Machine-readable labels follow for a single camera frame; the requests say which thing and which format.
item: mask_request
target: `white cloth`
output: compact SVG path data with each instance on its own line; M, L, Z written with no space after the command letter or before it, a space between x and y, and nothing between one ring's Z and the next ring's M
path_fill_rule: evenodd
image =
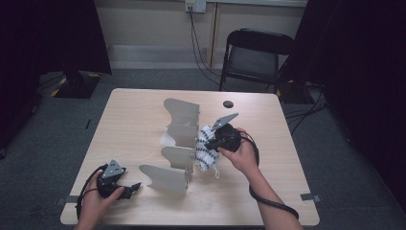
M215 169L215 177L219 177L218 170L215 167L215 162L218 159L219 153L214 149L208 150L204 145L214 139L214 132L209 126L204 126L198 133L196 140L196 165L203 173L209 168Z

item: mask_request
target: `chair backrest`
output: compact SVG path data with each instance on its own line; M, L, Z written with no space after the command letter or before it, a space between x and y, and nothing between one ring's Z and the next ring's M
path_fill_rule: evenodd
M227 50L232 45L278 55L289 55L293 49L293 43L293 39L285 34L256 29L239 29L228 35Z

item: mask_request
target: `black strap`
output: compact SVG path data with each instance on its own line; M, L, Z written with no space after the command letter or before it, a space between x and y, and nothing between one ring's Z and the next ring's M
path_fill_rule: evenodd
M78 196L78 201L77 201L77 205L76 205L78 219L79 219L79 217L80 217L81 202L83 201L84 195L87 193L87 192L84 191L84 190L86 189L86 186L89 184L89 182L90 182L90 180L92 179L93 175L95 175L95 174L96 174L98 171L100 171L100 170L103 170L103 171L104 171L105 169L107 169L107 166L108 166L108 165L105 164L105 165L103 165L103 166L98 167L96 170L94 170L94 171L92 172L92 174L89 176L89 178L87 178L86 182L85 182L84 185L83 185L83 188L81 188L80 195Z
M258 201L258 202L260 202L260 203L263 203L263 204L266 204L266 205L269 205L269 206L272 206L272 207L274 207L274 208L282 209L282 210L284 210L284 211L286 211L286 212L291 213L293 216L295 216L296 219L299 219L299 213L298 213L296 210L294 210L293 208L291 208L291 207L289 207L289 206L287 206L287 205L284 205L284 204L281 204L281 203L278 203L278 202L269 200L269 199L262 198L262 197L260 197L259 195L257 195L257 194L254 192L254 190L253 190L253 188L251 187L251 185L250 185L249 188L250 188L249 191L250 191L251 196L252 196L256 201Z
M259 165L259 150L258 150L258 148L257 148L257 145L255 144L254 139L253 139L248 133L246 133L246 132L244 132L244 133L247 134L247 136L248 136L249 138L246 138L246 137L241 137L241 138L244 139L244 140L247 140L247 141L253 146L254 152L255 152L255 157L256 157L256 159L257 159L257 165ZM266 205L269 205L269 206L272 206L272 207L274 207L274 208L282 209L282 210L284 210L284 211L286 211L286 212L291 213L293 216L295 216L296 219L299 219L299 213L298 213L296 210L294 210L293 208L291 208L291 207L289 207L289 206L287 206L287 205L284 205L284 204L281 204L281 203L278 203L278 202L275 202L275 201L272 201L272 200L269 200L269 199L265 199L265 198L260 197L259 195L257 195L257 194L254 192L254 190L253 190L253 188L251 187L251 185L249 186L249 191L250 191L250 195L251 195L256 201L258 201L258 202L260 202L260 203L263 203L263 204L266 204Z

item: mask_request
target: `gray carpet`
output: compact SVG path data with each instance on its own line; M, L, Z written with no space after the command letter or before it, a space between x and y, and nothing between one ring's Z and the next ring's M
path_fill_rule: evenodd
M57 75L50 73L41 81ZM6 159L0 161L0 229L72 228L60 223L62 207L54 203L69 195L114 88L216 91L218 85L213 81L218 80L195 69L114 70L113 76L101 78L90 100L51 98L55 85L41 90L43 98L36 113L8 146ZM265 85L240 80L227 80L225 86L230 91L270 92L264 90ZM312 95L317 98L318 91ZM310 107L282 105L289 115ZM292 121L289 127L293 129L298 122ZM322 198L316 203L320 224L309 229L406 229L404 213L373 167L349 145L343 130L327 107L307 116L293 134L310 190Z

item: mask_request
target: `black cable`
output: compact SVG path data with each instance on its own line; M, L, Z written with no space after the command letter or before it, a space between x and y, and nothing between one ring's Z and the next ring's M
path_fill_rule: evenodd
M317 104L321 104L320 101L321 101L322 95L323 95L323 93L324 93L324 91L325 91L325 88L324 88L322 85L312 85L312 86L314 86L314 87L320 89L319 97L318 97L317 101L314 103L314 105L313 105L306 113L303 113L303 114L296 114L296 115L291 115L291 116L286 116L287 113L285 114L285 118L286 118L286 119L297 118L297 119L295 119L295 120L292 120L292 121L288 122L289 125L290 125L292 122L295 122L295 121L298 121L298 120L299 120L299 123L297 123L297 124L295 125L295 127L293 127L292 131L290 132L291 135L293 135L293 133L295 132L295 130L298 128L298 126L301 124L301 122L302 122L308 115L310 115L310 114L312 114L312 113L315 113L315 112L318 112L318 111L324 109L325 107L327 107L327 103L325 103L324 105L320 105L320 107L319 107L318 109L315 109L315 107L317 106Z
M192 11L189 11L189 15L191 16L192 31L193 31L193 33L194 33L194 39L196 40L197 51L199 52L200 60L201 60L201 62L202 62L202 64L203 64L203 66L204 66L204 67L206 68L206 70L208 70L210 73L221 77L220 74L217 74L217 73L213 72L213 71L212 71L209 67L207 67L206 64L204 63L202 54L201 54L201 52L200 52L200 45L199 45L199 40L197 39L196 29L195 29L195 27L194 27Z
M319 98L317 100L317 103L320 101L321 97L322 97L322 92L320 92ZM306 114L302 117L302 119L299 121L299 123L297 123L295 125L295 127L292 129L292 131L290 132L290 135L293 135L293 133L295 132L296 128L298 128L298 126L301 124L301 122L309 115L312 113L312 111L314 110L314 107L317 105L317 103L315 103L309 110L308 112L306 112Z
M245 133L249 137L249 138L247 138L247 137L241 136L241 139L248 141L252 145L252 147L254 148L255 155L256 155L257 165L259 165L259 149L257 148L257 145L256 145L254 139L247 132L240 131L239 133L241 133L241 132ZM288 213L291 213L293 216L295 216L296 219L299 219L299 213L296 210L294 210L293 208L291 208L285 204L260 197L259 195L257 195L254 192L251 185L249 186L249 192L250 192L251 197L254 198L257 202L266 204L268 206L272 206L274 208L284 210Z
M94 170L92 172L92 174L90 174L89 178L87 178L86 182L84 183L83 188L80 191L80 195L78 196L78 201L77 201L77 205L76 205L78 219L80 217L81 202L83 201L84 195L86 195L86 193L88 192L88 191L87 192L84 191L86 189L86 186L89 184L89 182L92 179L93 175L95 175L100 170L104 171L105 169L107 169L107 167L108 167L107 164L98 167L96 170Z
M192 25L192 47L193 47L193 54L194 54L194 59L195 59L195 61L196 61L197 67L199 68L200 72L203 74L203 76L204 76L206 79L208 79L209 81L215 83L216 85L220 85L220 84L219 84L218 82L216 82L215 80L212 80L211 78L209 78L209 77L203 72L202 68L200 67L199 61L198 61L198 59L197 59L196 51L195 51L195 49L194 49L194 41L195 41L195 40L196 40L197 50L198 50L198 52L199 52L200 59L201 59L201 62L202 62L202 64L203 64L203 66L204 66L204 67L206 68L206 70L208 70L210 73L212 73L212 74L214 74L214 75L216 75L216 76L220 76L220 77L221 77L221 75L219 75L219 74L213 72L213 71L212 71L210 68L208 68L208 67L206 66L206 64L204 63L203 57L202 57L201 52L200 52L199 41L198 41L198 39L197 39L197 34L196 34L195 27L194 27L194 22L193 22L193 16L192 16L192 10L191 10L191 9L189 9L189 15L190 15L190 17L191 17L191 25Z
M47 85L47 86L44 86L44 87L42 87L42 88L37 89L36 92L42 91L42 90L44 90L44 89L46 89L46 88L49 88L49 87L53 86L54 84L58 83L58 82L62 79L63 76L65 76L65 74L62 73L61 75L58 75L58 76L56 76L56 77L53 77L53 78L51 78L51 79L49 79L49 80L46 80L46 81L42 82L42 83L38 86L38 88L39 88L40 86L44 85L45 83L48 83L49 81L53 81L53 80L57 79L55 82L51 83L50 85Z
M272 206L272 207L274 207L274 208L282 209L282 210L284 210L284 211L286 211L286 212L291 213L293 216L295 216L296 219L299 219L299 213L298 213L296 210L294 210L293 208L291 208L291 207L289 207L289 206L287 206L287 205L284 205L284 204L282 204L282 203L278 203L278 202L275 202L275 201L272 201L272 200L269 200L269 199L265 199L265 198L260 197L259 195L257 195L257 194L254 192L254 190L253 190L253 188L251 187L251 185L249 186L249 191L250 191L250 195L251 195L256 201L258 201L258 202L260 202L260 203L263 203L263 204L266 204L266 205L269 205L269 206Z

